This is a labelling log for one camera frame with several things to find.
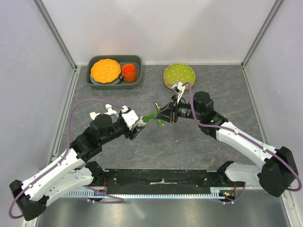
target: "orange cup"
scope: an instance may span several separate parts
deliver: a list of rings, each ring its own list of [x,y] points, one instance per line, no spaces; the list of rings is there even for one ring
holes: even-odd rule
[[[137,79],[136,67],[133,64],[126,64],[122,67],[124,81],[134,82]]]

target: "gray tray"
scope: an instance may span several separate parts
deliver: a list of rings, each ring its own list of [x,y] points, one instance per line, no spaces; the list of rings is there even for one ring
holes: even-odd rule
[[[93,84],[90,79],[90,70],[93,67],[93,65],[102,60],[102,59],[113,59],[117,61],[121,68],[125,64],[134,64],[137,70],[137,79],[134,82],[126,82],[126,81],[120,81],[118,84]],[[88,69],[86,72],[86,82],[91,86],[93,89],[128,89],[128,88],[134,88],[139,85],[139,82],[141,80],[141,67],[142,67],[142,60],[137,55],[100,55],[95,56],[89,61]]]

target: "white connector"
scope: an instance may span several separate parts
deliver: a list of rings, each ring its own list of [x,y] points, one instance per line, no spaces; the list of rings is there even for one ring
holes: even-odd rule
[[[179,103],[184,91],[185,91],[185,86],[183,86],[183,84],[179,81],[176,81],[175,83],[172,84],[171,89],[173,89],[177,95],[178,95],[178,99],[177,99],[177,103]]]
[[[139,127],[143,127],[144,125],[146,125],[146,123],[142,120],[143,117],[140,117],[140,120],[137,121],[137,125]]]
[[[136,122],[139,120],[139,117],[137,116],[134,110],[131,110],[130,112],[125,114],[123,113],[122,117],[130,130],[133,129],[133,127],[136,125]]]
[[[107,109],[107,112],[104,113],[104,114],[107,114],[107,115],[113,115],[114,114],[116,117],[119,116],[118,112],[116,110],[113,110],[113,106],[112,105],[106,104],[105,108]]]
[[[95,120],[95,118],[99,115],[100,113],[96,113],[96,112],[91,112],[89,113],[89,116],[92,120]]]

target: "metal frame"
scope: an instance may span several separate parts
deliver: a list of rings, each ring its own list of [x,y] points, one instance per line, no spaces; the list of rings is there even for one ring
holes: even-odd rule
[[[73,60],[70,52],[68,51],[63,39],[61,38],[51,16],[49,15],[49,13],[47,12],[47,9],[44,5],[44,3],[42,2],[42,0],[33,0],[34,4],[37,6],[37,9],[39,10],[41,16],[43,17],[46,25],[48,26],[49,30],[51,31],[51,33],[53,34],[53,37],[55,38],[56,42],[58,43],[59,47],[61,48],[61,50],[63,51],[69,65],[76,70],[77,65],[75,63],[75,61]]]
[[[76,88],[76,84],[78,81],[80,69],[81,69],[81,67],[78,67],[77,70],[72,75],[67,97],[65,98],[65,103],[64,103],[63,110],[62,110],[61,118],[59,120],[59,124],[58,124],[57,130],[56,130],[56,135],[54,137],[54,140],[53,140],[53,143],[51,146],[51,153],[48,158],[48,163],[51,163],[52,161],[54,161],[57,158],[59,146],[60,146],[60,142],[61,142],[61,137],[63,134],[68,112],[69,112],[69,109],[71,106],[72,97],[73,97],[73,94],[74,94],[74,91]]]
[[[253,53],[255,52],[257,46],[259,45],[262,37],[264,36],[265,32],[267,31],[269,25],[271,24],[274,16],[276,15],[276,13],[278,12],[278,10],[280,9],[282,3],[284,2],[284,0],[276,0],[273,7],[271,8],[268,16],[266,17],[261,29],[259,30],[254,42],[252,43],[250,49],[248,50],[243,62],[242,62],[242,66],[245,67],[247,65],[247,63],[249,62],[251,56],[253,55]]]

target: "gray floor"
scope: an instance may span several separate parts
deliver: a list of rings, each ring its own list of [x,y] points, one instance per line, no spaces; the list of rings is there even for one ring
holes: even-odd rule
[[[85,98],[102,98],[127,105],[138,115],[154,111],[154,102],[165,105],[174,94],[163,83],[167,66],[143,66],[138,87],[126,90],[94,90],[86,84],[87,67],[81,67],[72,104]],[[227,117],[240,129],[261,140],[256,115],[240,65],[192,66],[196,72],[194,92],[209,92],[215,110]],[[186,91],[183,97],[188,100]],[[91,121],[90,112],[106,112],[103,104],[90,102],[77,108],[72,119],[72,140],[81,134]],[[65,127],[59,153],[67,146]],[[105,168],[155,168],[155,169],[216,169],[227,160],[250,164],[240,152],[211,137],[205,136],[190,119],[179,119],[176,124],[159,128],[156,122],[130,141],[118,138],[103,146],[103,151],[93,160]]]
[[[211,200],[128,199],[123,204],[92,204],[59,199],[37,227],[289,227],[280,199],[246,191],[234,205]]]
[[[196,72],[194,91],[207,91],[215,110],[240,129],[261,140],[241,66],[192,66]],[[87,67],[80,70],[72,106],[85,98],[102,98],[128,105],[139,115],[154,110],[153,103],[166,104],[174,94],[163,84],[166,66],[143,66],[139,87],[129,90],[93,90],[85,82]],[[72,139],[88,127],[90,112],[105,112],[100,103],[78,107],[72,119]],[[59,153],[67,146],[64,130]],[[227,160],[251,162],[226,144],[205,136],[193,120],[159,128],[156,122],[133,141],[118,138],[103,146],[93,158],[104,168],[216,169]],[[43,227],[168,227],[168,226],[289,226],[280,198],[264,191],[247,190],[234,205],[223,206],[207,200],[128,200],[124,204],[91,204],[78,199],[59,199],[47,208],[40,219]]]

